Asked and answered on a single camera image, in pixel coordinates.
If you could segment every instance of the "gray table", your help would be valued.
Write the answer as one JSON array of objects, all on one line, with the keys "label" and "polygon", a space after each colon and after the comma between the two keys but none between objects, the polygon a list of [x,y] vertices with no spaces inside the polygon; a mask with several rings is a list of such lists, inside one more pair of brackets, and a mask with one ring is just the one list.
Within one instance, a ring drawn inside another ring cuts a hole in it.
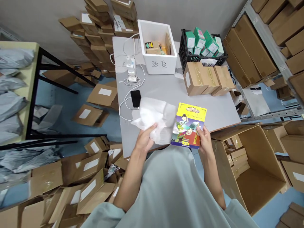
[{"label": "gray table", "polygon": [[[115,64],[123,66],[126,56],[123,52],[123,44],[127,40],[124,37],[113,37],[114,57]],[[209,131],[216,131],[228,126],[239,124],[240,118],[233,104],[232,98],[229,93],[225,96],[212,97],[211,95],[199,95],[189,97],[186,91],[185,82],[183,79],[177,78],[176,75],[149,75],[144,65],[143,56],[141,54],[141,48],[138,47],[138,39],[135,39],[136,43],[136,63],[142,64],[145,70],[146,80],[144,84],[139,88],[141,97],[150,97],[158,100],[163,100],[169,104],[178,106],[179,102],[196,105],[198,107],[207,108],[207,115],[205,119],[205,126]],[[179,43],[175,42],[177,52],[179,49]],[[133,40],[130,39],[125,43],[125,52],[128,55],[134,54]],[[128,77],[127,68],[116,66],[116,79],[118,90],[118,101],[121,104],[124,101],[124,97],[131,89],[127,87],[123,80]],[[182,73],[180,67],[180,61],[178,59],[177,72]],[[136,75],[143,80],[144,74],[140,65],[136,67]],[[127,104],[130,108],[133,107],[132,100],[129,99]],[[121,106],[121,115],[126,119],[132,119],[132,110],[129,110],[125,104]],[[131,121],[126,121],[120,118],[120,127],[123,143],[123,156],[125,158],[130,157],[134,148],[139,128],[131,124]]]}]

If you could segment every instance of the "person's left hand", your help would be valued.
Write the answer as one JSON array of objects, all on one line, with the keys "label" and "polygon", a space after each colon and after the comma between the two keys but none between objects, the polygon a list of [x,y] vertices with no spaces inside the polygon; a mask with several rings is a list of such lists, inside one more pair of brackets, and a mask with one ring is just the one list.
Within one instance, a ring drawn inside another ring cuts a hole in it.
[{"label": "person's left hand", "polygon": [[147,130],[140,130],[135,144],[136,150],[147,153],[154,144],[154,141],[150,139],[150,133],[157,127],[157,123],[153,124]]}]

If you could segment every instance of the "light green clothing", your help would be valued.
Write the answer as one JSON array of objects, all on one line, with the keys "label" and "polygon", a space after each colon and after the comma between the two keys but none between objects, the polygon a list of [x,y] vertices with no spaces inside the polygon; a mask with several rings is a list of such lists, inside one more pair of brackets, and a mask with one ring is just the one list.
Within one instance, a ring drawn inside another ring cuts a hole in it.
[{"label": "light green clothing", "polygon": [[200,178],[191,151],[171,145],[153,152],[145,162],[140,191],[129,211],[102,203],[82,225],[95,227],[258,226],[236,199],[223,211]]}]

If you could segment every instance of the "white foam box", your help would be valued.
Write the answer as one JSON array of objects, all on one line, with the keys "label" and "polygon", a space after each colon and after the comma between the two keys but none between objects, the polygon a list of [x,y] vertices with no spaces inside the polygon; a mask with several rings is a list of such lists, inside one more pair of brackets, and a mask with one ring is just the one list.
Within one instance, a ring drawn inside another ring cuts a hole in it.
[{"label": "white foam box", "polygon": [[[148,74],[175,74],[178,55],[175,49],[170,25],[138,20],[138,28],[142,55]],[[169,34],[171,41],[171,55],[146,54],[145,43],[157,40],[162,45],[165,45],[166,34]]]}]

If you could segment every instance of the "black smartphone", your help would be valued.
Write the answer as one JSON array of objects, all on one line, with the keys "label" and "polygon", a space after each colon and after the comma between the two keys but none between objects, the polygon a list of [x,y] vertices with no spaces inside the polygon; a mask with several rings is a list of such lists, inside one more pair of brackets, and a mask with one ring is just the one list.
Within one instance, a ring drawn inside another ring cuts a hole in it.
[{"label": "black smartphone", "polygon": [[140,104],[140,99],[142,98],[139,90],[131,91],[131,98],[133,102],[133,107],[137,108]]}]

